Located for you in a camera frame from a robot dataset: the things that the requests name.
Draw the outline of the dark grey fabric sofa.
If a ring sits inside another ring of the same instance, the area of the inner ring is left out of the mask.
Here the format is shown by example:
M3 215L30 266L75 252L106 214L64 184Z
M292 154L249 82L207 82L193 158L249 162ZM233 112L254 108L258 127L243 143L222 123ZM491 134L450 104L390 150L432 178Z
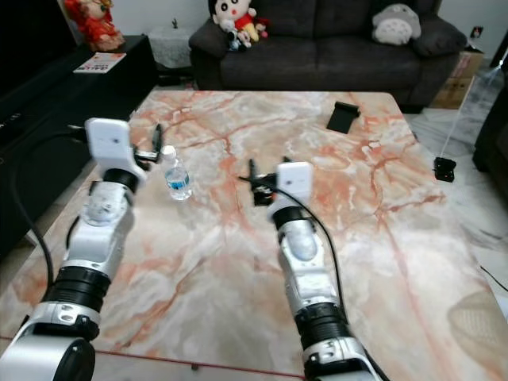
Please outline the dark grey fabric sofa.
M206 21L190 37L199 90L320 90L387 92L402 111L431 105L449 79L467 36L439 18L438 0L206 0L247 2L267 21L265 39L231 49L231 33ZM387 5L416 12L421 35L402 46L371 36Z

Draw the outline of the clear plastic water bottle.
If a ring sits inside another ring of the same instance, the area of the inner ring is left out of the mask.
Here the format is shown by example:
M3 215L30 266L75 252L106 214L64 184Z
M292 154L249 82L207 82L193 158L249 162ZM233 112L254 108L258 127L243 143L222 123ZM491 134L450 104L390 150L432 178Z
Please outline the clear plastic water bottle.
M168 193L177 201L184 201L191 197L193 190L189 171L184 167L178 150L171 145L164 145L162 156L167 165L164 180L167 182Z

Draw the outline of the grey round plush toy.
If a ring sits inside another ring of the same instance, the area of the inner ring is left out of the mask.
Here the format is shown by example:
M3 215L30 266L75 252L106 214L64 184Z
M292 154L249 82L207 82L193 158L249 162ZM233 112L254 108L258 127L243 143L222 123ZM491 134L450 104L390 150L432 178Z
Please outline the grey round plush toy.
M388 5L371 19L371 38L381 44L404 46L421 36L421 22L410 5L396 3Z

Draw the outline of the brown cardboard box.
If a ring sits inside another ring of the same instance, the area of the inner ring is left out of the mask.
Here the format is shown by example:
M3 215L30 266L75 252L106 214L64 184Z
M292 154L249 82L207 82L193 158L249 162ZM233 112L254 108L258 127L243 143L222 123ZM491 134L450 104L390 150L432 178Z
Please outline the brown cardboard box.
M485 60L485 54L477 48L468 46L460 53L449 79L443 84L441 90L433 99L431 108L456 110L464 104L471 89L473 76L478 72Z

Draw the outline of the white lace side table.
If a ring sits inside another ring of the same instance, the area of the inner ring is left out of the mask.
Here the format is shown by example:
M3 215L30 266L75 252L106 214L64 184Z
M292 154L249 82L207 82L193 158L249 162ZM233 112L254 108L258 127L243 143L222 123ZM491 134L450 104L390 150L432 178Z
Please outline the white lace side table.
M173 28L171 25L149 30L146 36L155 61L167 69L191 67L188 41L195 32L194 28Z

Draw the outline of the black phone stand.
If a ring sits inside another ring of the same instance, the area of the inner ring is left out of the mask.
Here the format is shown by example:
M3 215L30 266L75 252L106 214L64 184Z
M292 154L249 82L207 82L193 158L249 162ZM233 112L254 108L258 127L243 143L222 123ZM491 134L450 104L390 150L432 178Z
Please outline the black phone stand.
M360 116L360 108L357 105L334 102L333 115L331 115L326 129L342 134L349 134L353 121Z

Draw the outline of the flat white printed box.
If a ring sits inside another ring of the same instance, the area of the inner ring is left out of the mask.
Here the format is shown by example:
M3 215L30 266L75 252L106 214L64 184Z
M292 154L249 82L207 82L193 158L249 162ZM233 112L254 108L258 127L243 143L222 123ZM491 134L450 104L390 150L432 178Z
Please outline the flat white printed box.
M74 74L105 74L127 57L126 53L95 53L73 70Z

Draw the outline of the cartoon boy plush doll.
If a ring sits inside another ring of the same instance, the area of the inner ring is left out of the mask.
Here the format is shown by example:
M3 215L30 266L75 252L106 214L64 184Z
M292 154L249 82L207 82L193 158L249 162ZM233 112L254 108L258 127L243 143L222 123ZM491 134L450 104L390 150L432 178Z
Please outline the cartoon boy plush doll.
M253 0L207 0L211 21L224 30L231 52L243 52L268 37L269 21L257 16Z

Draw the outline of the black television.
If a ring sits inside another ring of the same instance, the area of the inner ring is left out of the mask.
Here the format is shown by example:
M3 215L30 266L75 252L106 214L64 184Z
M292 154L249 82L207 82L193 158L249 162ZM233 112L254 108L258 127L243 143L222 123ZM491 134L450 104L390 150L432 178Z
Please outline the black television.
M63 0L0 1L0 91L8 94L77 47Z

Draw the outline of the black tv cabinet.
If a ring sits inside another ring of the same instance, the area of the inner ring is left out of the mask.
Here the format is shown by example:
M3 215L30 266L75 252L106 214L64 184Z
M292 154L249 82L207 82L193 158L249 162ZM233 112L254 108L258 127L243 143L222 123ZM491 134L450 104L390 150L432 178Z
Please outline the black tv cabinet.
M53 63L0 108L0 253L14 250L29 231L11 199L10 179L16 179L21 203L37 219L61 196L90 162L83 143L48 139L81 126L91 117L129 120L156 85L156 65L145 35L126 39L125 55L102 74L76 68L92 57L82 46ZM46 139L35 148L35 143Z

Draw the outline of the red dressed doll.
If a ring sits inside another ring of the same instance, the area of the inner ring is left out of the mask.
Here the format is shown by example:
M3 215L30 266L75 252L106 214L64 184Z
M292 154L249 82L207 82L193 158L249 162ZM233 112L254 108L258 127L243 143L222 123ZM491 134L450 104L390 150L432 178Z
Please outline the red dressed doll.
M91 51L113 53L124 46L123 33L113 25L112 0L63 0L63 6Z

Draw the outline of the black power adapter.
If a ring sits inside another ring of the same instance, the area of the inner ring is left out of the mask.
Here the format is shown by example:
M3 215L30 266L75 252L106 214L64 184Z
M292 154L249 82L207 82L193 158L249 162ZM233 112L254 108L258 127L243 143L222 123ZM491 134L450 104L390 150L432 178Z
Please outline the black power adapter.
M457 167L457 162L454 160L447 159L447 157L437 156L434 159L434 177L437 180L453 183L455 181L455 168Z

